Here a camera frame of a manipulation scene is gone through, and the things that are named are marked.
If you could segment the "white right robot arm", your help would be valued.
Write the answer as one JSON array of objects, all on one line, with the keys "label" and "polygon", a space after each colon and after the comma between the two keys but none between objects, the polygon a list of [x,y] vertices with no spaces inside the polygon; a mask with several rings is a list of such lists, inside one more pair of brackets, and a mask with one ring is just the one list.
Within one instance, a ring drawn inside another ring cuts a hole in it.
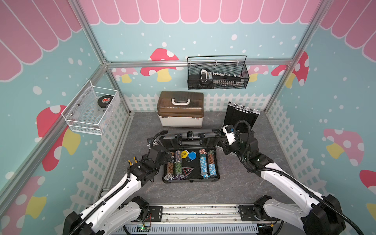
[{"label": "white right robot arm", "polygon": [[303,185],[282,170],[271,158],[258,150],[253,132],[240,134],[234,129],[224,130],[225,154],[234,153],[248,172],[268,181],[287,195],[295,206],[291,206],[270,196],[263,196],[255,206],[261,216],[277,218],[289,223],[307,235],[339,235],[350,225],[359,235],[363,232],[346,215],[340,202],[333,195],[324,196]]}]

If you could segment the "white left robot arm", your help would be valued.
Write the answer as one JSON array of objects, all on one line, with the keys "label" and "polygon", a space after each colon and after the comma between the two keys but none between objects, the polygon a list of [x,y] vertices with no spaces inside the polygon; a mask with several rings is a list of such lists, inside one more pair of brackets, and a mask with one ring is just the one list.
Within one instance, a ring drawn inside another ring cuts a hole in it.
[{"label": "white left robot arm", "polygon": [[130,162],[124,177],[102,198],[81,213],[70,213],[65,218],[63,234],[110,235],[129,222],[145,221],[149,204],[143,198],[137,196],[126,205],[124,202],[153,181],[160,167],[171,160],[172,154],[165,147],[151,147],[140,160]]}]

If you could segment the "black tape roll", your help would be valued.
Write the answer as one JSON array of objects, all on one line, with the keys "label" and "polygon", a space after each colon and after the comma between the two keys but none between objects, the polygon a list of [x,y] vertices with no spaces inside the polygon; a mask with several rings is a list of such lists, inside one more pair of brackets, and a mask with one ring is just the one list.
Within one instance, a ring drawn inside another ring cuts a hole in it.
[{"label": "black tape roll", "polygon": [[106,109],[109,107],[113,99],[114,99],[114,96],[112,95],[104,95],[98,99],[97,104],[100,108]]}]

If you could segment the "white and brown tackle box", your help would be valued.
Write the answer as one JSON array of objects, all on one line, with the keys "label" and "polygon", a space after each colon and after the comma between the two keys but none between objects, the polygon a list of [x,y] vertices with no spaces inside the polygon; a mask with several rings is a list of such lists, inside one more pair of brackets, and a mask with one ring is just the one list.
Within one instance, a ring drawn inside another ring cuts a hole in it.
[{"label": "white and brown tackle box", "polygon": [[157,103],[157,114],[164,127],[201,128],[204,118],[204,94],[162,91]]}]

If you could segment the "small silver poker case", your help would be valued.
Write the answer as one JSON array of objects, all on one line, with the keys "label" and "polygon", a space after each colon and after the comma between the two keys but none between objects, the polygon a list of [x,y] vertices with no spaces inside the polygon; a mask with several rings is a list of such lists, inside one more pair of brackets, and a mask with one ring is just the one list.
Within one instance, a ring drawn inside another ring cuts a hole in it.
[{"label": "small silver poker case", "polygon": [[235,126],[235,124],[239,120],[243,120],[243,121],[248,122],[251,128],[253,128],[259,115],[260,115],[260,111],[257,109],[253,109],[253,108],[243,106],[240,104],[228,102],[223,126],[225,125]]}]

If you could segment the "socket wrench set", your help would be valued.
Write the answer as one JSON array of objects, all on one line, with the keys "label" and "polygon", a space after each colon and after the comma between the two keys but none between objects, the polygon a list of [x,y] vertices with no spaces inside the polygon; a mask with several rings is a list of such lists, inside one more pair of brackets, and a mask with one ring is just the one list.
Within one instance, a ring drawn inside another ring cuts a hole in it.
[{"label": "socket wrench set", "polygon": [[206,69],[200,70],[199,80],[203,85],[236,87],[243,84],[243,79],[240,77],[240,75],[231,76],[230,74],[213,72]]}]

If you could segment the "large black poker case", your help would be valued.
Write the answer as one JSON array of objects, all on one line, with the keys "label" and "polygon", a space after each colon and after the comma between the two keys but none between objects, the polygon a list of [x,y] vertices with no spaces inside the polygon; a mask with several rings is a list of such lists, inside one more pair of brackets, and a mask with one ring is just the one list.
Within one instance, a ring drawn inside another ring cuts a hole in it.
[{"label": "large black poker case", "polygon": [[168,130],[155,143],[172,154],[165,164],[162,181],[169,183],[218,181],[216,146],[220,131],[216,129]]}]

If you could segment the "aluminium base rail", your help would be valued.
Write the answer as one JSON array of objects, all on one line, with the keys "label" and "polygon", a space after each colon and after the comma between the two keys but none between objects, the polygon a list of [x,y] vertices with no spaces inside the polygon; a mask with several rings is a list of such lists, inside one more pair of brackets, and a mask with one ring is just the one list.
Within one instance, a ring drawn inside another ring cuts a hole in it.
[{"label": "aluminium base rail", "polygon": [[252,204],[121,205],[108,218],[87,224],[100,235],[302,235],[276,218],[258,220]]}]

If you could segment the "yellow handled pliers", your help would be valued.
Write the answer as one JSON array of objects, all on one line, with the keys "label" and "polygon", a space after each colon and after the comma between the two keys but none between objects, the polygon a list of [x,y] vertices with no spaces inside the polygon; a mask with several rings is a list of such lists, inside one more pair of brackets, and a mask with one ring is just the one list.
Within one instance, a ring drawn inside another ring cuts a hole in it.
[{"label": "yellow handled pliers", "polygon": [[138,159],[136,157],[133,157],[132,159],[127,160],[129,165],[132,166],[136,163],[138,163]]}]

